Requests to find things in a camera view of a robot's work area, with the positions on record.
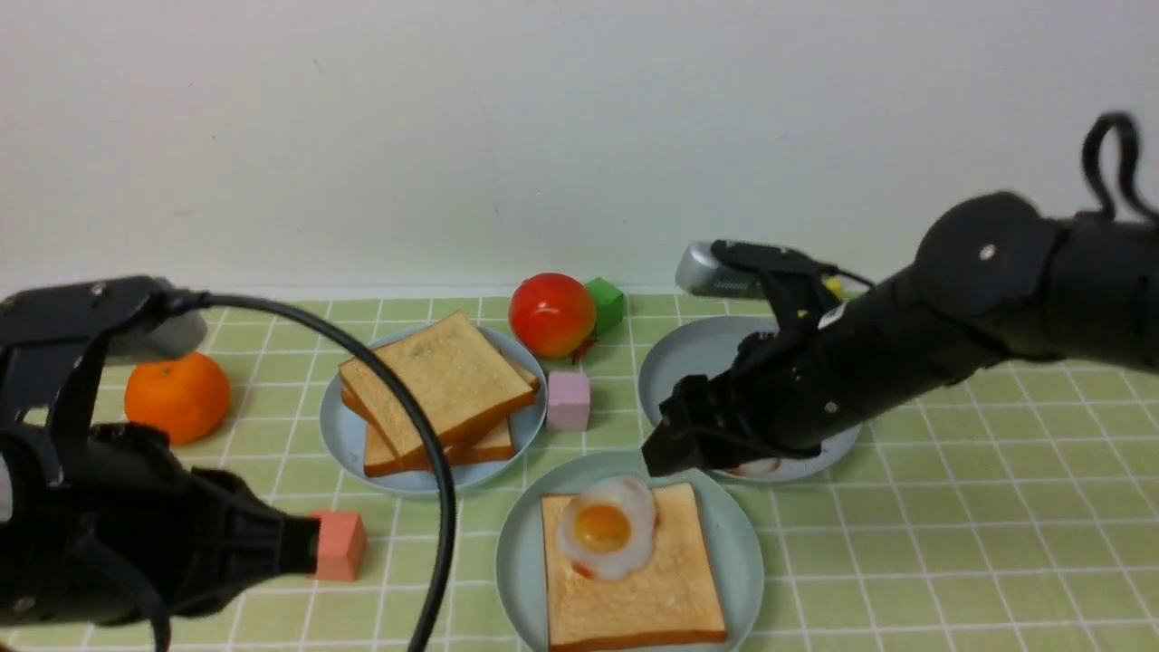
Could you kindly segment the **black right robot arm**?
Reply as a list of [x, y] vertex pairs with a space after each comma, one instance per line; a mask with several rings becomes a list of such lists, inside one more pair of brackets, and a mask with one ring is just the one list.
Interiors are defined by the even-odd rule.
[[1041, 217], [1001, 193], [961, 203], [914, 261], [847, 302], [758, 269], [777, 330], [675, 383], [641, 453], [653, 477], [809, 459], [830, 437], [1009, 360], [1156, 374], [1156, 221]]

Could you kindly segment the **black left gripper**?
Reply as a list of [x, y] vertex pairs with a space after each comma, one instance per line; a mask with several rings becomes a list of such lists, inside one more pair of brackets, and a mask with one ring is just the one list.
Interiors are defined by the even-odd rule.
[[258, 583], [316, 571], [321, 521], [239, 475], [187, 469], [153, 430], [94, 428], [65, 486], [3, 441], [3, 627], [202, 618]]

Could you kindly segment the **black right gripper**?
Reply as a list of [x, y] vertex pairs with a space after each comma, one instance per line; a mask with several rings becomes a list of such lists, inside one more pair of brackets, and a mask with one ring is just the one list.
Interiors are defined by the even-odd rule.
[[833, 308], [771, 286], [775, 337], [726, 374], [681, 378], [641, 446], [653, 477], [727, 470], [770, 455], [811, 455], [823, 440], [969, 378], [987, 338], [936, 312], [904, 268]]

